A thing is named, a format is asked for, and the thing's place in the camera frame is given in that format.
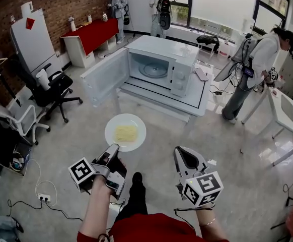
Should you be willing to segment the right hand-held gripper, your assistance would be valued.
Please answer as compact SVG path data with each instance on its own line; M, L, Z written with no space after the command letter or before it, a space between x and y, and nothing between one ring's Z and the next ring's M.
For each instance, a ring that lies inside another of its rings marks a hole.
M206 172L208 164L203 156L190 148L177 146L174 161L180 175L176 187L182 200L188 200L196 208L214 203L224 186L216 171Z

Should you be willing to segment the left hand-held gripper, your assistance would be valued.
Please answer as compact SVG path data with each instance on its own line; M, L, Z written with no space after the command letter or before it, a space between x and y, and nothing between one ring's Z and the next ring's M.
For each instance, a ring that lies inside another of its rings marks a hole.
M118 144L111 144L95 162L89 163L82 158L68 168L69 173L78 188L83 193L93 186L95 177L102 176L105 185L112 190L112 196L118 200L121 197L127 174L126 167L118 159Z

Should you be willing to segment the white round plate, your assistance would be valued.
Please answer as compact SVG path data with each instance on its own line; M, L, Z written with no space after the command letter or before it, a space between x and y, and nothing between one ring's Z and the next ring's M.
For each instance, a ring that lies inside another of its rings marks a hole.
M134 142L116 142L115 129L117 126L134 125L137 127L137 139ZM146 127L144 122L136 115L124 113L119 114L108 121L105 127L105 139L109 145L116 143L119 145L119 151L130 152L140 147L146 138Z

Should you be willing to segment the white microwave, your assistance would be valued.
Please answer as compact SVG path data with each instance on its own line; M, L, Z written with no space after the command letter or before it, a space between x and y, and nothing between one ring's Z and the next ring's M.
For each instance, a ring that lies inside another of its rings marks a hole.
M198 53L195 46L143 35L89 68L81 79L94 106L131 79L183 97Z

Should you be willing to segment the person's right forearm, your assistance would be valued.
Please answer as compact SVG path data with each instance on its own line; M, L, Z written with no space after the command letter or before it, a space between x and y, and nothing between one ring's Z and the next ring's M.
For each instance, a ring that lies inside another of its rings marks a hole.
M204 240L207 242L228 242L228 238L212 209L197 210L196 216L198 219L201 236Z

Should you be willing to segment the person's left forearm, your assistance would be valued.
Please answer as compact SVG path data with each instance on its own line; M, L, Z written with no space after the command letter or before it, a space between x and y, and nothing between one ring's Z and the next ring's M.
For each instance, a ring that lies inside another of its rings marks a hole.
M106 233L110 194L91 193L84 220L77 234L77 242L97 242Z

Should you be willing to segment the person's left hand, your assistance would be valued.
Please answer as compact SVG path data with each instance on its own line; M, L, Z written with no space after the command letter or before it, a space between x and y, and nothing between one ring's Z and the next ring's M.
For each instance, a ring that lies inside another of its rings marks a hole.
M106 186L106 179L103 176L101 175L95 176L93 180L91 194L95 197L99 196L101 198L110 199L112 190Z

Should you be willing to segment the person's left black shoe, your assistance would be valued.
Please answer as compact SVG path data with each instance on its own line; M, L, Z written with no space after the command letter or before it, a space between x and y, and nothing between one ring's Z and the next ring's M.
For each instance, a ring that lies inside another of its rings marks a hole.
M132 185L133 186L142 186L142 174L140 172L135 172L133 177L132 177Z

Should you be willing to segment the person's black trousers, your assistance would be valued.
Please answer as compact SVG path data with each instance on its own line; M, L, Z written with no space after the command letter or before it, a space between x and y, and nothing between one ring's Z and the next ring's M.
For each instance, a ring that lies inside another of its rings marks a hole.
M142 182L133 183L129 191L128 203L117 215L115 222L135 214L148 214L145 201L145 187Z

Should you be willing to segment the white table with black line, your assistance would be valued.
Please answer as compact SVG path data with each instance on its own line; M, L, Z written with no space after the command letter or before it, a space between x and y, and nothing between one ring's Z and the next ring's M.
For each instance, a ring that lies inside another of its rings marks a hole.
M197 64L195 69L202 70L208 80L202 81L196 73L192 73L183 97L171 94L168 89L133 79L123 83L118 90L143 100L142 104L154 104L151 106L154 109L161 107L162 112L192 126L198 117L205 115L213 80L212 68Z

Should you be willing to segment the person's red top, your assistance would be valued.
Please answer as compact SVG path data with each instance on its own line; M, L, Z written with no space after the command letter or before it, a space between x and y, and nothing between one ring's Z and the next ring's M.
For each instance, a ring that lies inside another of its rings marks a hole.
M112 242L208 242L185 222L165 214L134 214L116 221L108 235Z

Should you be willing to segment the black office chair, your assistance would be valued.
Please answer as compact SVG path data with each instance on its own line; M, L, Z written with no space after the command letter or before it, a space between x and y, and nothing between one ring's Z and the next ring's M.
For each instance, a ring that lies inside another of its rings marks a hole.
M57 71L48 77L48 90L45 90L41 85L37 84L35 78L24 70L22 66L16 68L16 74L22 81L24 81L26 87L30 89L32 97L38 106L46 107L50 104L52 105L46 112L45 118L47 120L50 119L51 113L58 107L64 122L68 123L69 120L64 114L63 104L76 100L79 104L83 103L83 100L80 97L66 98L68 93L73 92L70 88L73 84L73 80L62 71Z

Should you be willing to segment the pink flat item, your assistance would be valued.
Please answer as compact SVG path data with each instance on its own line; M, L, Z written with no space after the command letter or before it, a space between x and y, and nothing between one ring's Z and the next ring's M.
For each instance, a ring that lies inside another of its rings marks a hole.
M202 68L195 68L194 70L195 74L198 76L198 78L203 81L206 82L209 80L208 76L206 75L206 73L202 70Z

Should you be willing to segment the small waste bin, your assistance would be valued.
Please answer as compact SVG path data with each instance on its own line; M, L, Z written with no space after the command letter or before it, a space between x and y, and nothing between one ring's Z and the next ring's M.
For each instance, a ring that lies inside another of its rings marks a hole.
M21 172L30 159L31 147L18 145L15 147L10 159L10 168L13 171Z

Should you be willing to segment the white mesh chair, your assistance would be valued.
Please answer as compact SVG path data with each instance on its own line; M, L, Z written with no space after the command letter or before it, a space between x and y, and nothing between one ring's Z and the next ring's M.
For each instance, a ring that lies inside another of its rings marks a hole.
M32 100L21 103L21 106L13 112L12 106L5 108L0 105L0 118L3 118L22 138L25 138L29 132L32 134L32 142L38 145L36 140L36 129L43 128L50 132L50 126L40 123L40 120L46 115L44 109L35 106Z

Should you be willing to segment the white electric kettle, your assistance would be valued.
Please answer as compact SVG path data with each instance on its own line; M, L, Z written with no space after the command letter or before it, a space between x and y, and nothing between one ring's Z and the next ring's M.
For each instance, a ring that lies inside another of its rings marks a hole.
M45 69L41 69L37 74L36 74L36 78L37 81L39 82L39 84L42 86L42 88L47 91L50 89L49 86L49 79L48 79L48 75Z

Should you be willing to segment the white desk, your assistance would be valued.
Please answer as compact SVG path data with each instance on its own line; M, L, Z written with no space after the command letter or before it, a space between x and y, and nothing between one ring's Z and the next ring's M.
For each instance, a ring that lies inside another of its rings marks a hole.
M287 95L283 94L276 88L266 87L258 100L258 102L252 107L250 111L247 112L246 116L241 120L242 124L245 124L253 113L258 109L262 104L265 98L268 98L269 105L272 111L272 119L267 124L262 131L257 134L252 140L245 141L240 149L241 153L244 153L247 149L250 149L254 145L257 145L260 138L263 138L266 134L271 131L272 127L277 124L282 127L281 133L283 130L287 130L293 134L293 100L290 99ZM278 160L272 163L273 166L280 164L281 162L287 160L293 155L293 149Z

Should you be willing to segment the black screen device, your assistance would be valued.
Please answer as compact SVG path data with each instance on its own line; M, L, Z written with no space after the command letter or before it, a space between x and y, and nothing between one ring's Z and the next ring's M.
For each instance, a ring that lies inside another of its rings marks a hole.
M254 76L254 70L251 67L243 66L242 72L248 78L253 78L253 76Z

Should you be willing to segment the red topped cabinet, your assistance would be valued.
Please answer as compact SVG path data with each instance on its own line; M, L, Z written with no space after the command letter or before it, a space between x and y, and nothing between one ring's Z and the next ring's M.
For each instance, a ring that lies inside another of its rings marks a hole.
M111 39L104 42L97 49L93 50L90 54L86 55L81 44L81 40L78 37L66 37L64 40L68 56L71 63L76 67L88 68L95 63L94 52L96 50L100 52L108 52L116 47L116 35Z

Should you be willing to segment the white plastic jug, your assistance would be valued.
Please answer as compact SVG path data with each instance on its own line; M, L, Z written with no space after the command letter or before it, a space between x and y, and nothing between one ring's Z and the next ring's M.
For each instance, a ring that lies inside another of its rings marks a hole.
M218 55L228 58L230 55L230 45L228 40L223 40L219 44Z

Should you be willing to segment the red cloth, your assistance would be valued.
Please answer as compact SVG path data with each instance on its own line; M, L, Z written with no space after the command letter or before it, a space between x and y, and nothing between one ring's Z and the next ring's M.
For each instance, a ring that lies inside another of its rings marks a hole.
M119 29L116 19L109 19L106 22L94 20L92 23L74 32L69 31L61 36L61 38L78 37L81 40L85 54L88 55L118 33Z

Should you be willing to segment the black bag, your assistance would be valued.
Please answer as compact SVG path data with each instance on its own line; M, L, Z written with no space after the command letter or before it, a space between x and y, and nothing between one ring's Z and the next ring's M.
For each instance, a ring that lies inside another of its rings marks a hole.
M209 44L215 44L215 45L219 45L219 39L217 36L211 36L211 35L200 35L196 38L197 43L199 44L205 44L205 45L209 45Z

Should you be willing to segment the white refrigerator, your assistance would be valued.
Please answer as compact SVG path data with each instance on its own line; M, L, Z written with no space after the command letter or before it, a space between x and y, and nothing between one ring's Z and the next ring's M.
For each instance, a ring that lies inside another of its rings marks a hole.
M61 71L61 64L55 54L50 36L47 30L42 9L34 10L32 2L21 5L22 18L11 25L10 35L16 54L23 68L35 76L45 65L50 76ZM34 19L31 30L26 29L26 19Z

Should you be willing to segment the white slatted chair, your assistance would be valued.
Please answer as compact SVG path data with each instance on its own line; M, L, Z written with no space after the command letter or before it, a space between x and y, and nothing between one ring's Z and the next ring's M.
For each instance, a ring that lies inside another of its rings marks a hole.
M220 31L221 31L221 25L216 24L216 23L209 22L207 20L206 23L205 23L205 30L204 30L204 34L203 35L211 35L211 36L214 36L215 35L219 39L219 33L220 33ZM202 44L202 43L199 44L199 48L202 49L203 45L205 45L205 44ZM211 49L209 59L212 58L214 52L217 51L217 49L219 48L219 45L215 45L215 44L212 44L212 45L213 45L213 48Z

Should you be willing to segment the white water dispenser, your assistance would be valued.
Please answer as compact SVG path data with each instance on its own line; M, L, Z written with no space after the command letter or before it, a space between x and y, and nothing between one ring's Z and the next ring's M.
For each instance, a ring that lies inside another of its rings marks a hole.
M255 24L255 20L253 18L244 18L242 25L242 33L243 34L251 34L253 31L253 27Z

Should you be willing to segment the black backpack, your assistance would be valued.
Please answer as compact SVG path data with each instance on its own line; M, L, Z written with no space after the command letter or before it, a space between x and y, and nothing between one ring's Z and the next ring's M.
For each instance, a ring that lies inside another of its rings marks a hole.
M171 25L171 4L169 0L159 0L157 4L159 25L163 30L168 30Z

